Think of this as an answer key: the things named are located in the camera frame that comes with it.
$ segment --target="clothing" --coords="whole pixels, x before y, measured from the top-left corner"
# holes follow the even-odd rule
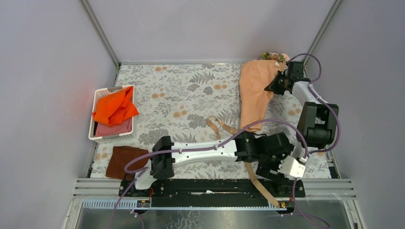
[[[134,87],[125,88],[119,92],[102,97],[97,102],[93,120],[106,126],[115,126],[133,116],[139,115],[132,103]]]
[[[108,135],[117,135],[122,133],[127,133],[132,131],[132,118],[129,118],[122,122],[120,125],[115,125],[113,127],[109,127],[99,123],[97,125],[96,133],[94,137],[103,137]]]
[[[113,155],[108,163],[106,177],[123,180],[125,176],[124,167],[133,159],[148,154],[146,149],[139,149],[130,146],[113,147]],[[128,169],[135,170],[143,168],[148,162],[148,157],[132,164]],[[132,180],[132,175],[127,175],[125,180]]]
[[[239,88],[241,96],[241,128],[265,117],[268,102],[273,98],[274,93],[265,91],[276,77],[278,71],[283,71],[285,62],[277,60],[249,61],[242,65]],[[248,131],[258,131],[262,129],[259,123]]]

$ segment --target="fabric strap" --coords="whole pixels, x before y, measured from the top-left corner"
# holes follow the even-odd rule
[[[216,140],[221,139],[221,136],[219,134],[219,130],[218,127],[210,120],[211,118],[215,119],[217,122],[219,122],[219,125],[221,125],[221,127],[226,130],[227,132],[229,132],[230,134],[236,134],[238,132],[238,130],[234,127],[230,127],[227,124],[225,124],[220,118],[216,117],[216,116],[209,116],[207,118],[207,124],[208,126],[216,133]],[[260,183],[260,181],[257,179],[256,174],[253,170],[252,164],[249,162],[245,162],[245,167],[247,169],[247,173],[249,174],[249,178],[250,181],[253,183],[253,185],[257,188],[257,190],[268,200],[268,202],[270,202],[273,206],[275,206],[276,208],[280,207],[279,202],[276,200],[276,198],[274,198],[274,196],[272,194],[270,194],[270,192],[262,185],[262,183]]]

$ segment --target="floral pattern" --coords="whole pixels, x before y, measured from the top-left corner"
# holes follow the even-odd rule
[[[210,115],[239,128],[240,68],[240,64],[122,65],[117,85],[132,84],[137,91],[137,137],[99,144],[91,177],[106,177],[114,146],[151,151],[166,135],[180,142],[212,141],[216,135],[206,122]],[[297,125],[301,109],[298,100],[288,92],[284,96],[275,95],[267,107],[266,118]],[[297,141],[291,129],[278,123],[264,123],[259,133],[270,135],[281,131],[290,142]],[[230,136],[222,128],[220,134],[222,138]],[[330,178],[324,154],[309,158],[304,177]],[[248,174],[243,162],[207,161],[177,168],[174,178],[248,178]]]

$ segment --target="laundry basket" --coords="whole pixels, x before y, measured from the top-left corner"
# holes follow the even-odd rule
[[[122,90],[124,88],[127,87],[133,87],[133,85],[124,85],[124,86],[117,86],[117,87],[110,87],[110,88],[102,88],[102,89],[98,89],[96,90],[96,92],[94,92],[94,101],[93,101],[93,111],[96,111],[96,106],[97,106],[97,102],[100,98],[110,95],[114,92],[117,92],[119,90]],[[132,102],[133,104],[136,104],[136,93],[135,93],[135,87],[133,90],[133,95],[132,95]],[[112,141],[117,141],[117,140],[123,140],[123,139],[130,139],[130,138],[134,138],[136,136],[136,125],[134,125],[136,123],[136,117],[134,116],[132,117],[132,130],[131,132],[126,132],[126,133],[122,133],[122,134],[118,134],[118,135],[107,135],[107,136],[102,136],[102,137],[94,137],[93,131],[94,131],[94,126],[95,126],[95,122],[93,120],[93,116],[91,116],[91,123],[90,123],[90,130],[89,130],[89,139],[96,141],[97,143],[106,143],[106,142],[112,142]]]

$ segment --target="white wall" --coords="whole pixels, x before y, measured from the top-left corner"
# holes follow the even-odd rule
[[[337,160],[369,229],[402,228],[405,1],[344,1],[315,51],[318,92],[340,106]],[[318,74],[316,62],[309,72]]]
[[[0,228],[60,228],[114,66],[78,0],[0,3]]]
[[[90,0],[122,62],[306,52],[334,0]]]

